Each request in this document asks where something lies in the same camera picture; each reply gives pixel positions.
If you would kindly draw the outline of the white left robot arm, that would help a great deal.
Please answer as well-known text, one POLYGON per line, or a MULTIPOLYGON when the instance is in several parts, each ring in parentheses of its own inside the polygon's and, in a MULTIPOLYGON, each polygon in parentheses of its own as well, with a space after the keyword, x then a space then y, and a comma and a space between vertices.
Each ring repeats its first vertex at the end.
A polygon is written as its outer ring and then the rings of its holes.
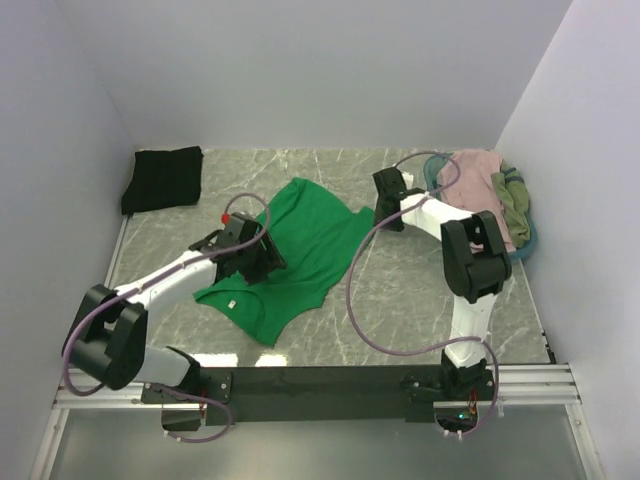
POLYGON ((112 390, 141 381, 164 384, 176 401, 193 399, 200 388, 199 363, 175 348, 150 346, 149 322, 184 297, 234 274, 252 285, 286 266, 267 228, 256 219, 226 214, 223 224, 135 282, 90 288, 65 341, 63 366, 75 366, 112 390))

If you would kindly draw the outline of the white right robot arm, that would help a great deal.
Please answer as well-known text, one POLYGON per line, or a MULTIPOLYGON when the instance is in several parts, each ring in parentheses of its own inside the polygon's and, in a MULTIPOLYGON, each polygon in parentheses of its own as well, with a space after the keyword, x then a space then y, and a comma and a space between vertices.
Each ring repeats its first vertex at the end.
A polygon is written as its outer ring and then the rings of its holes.
POLYGON ((452 366, 439 374, 444 395, 460 399, 474 386, 468 369, 485 358, 481 342, 512 268, 501 230, 490 211, 472 213, 435 199, 420 188, 410 188, 413 177, 396 167, 373 174, 377 190, 374 223, 400 232, 416 227, 441 242, 447 286, 454 295, 450 337, 465 337, 444 348, 452 366))

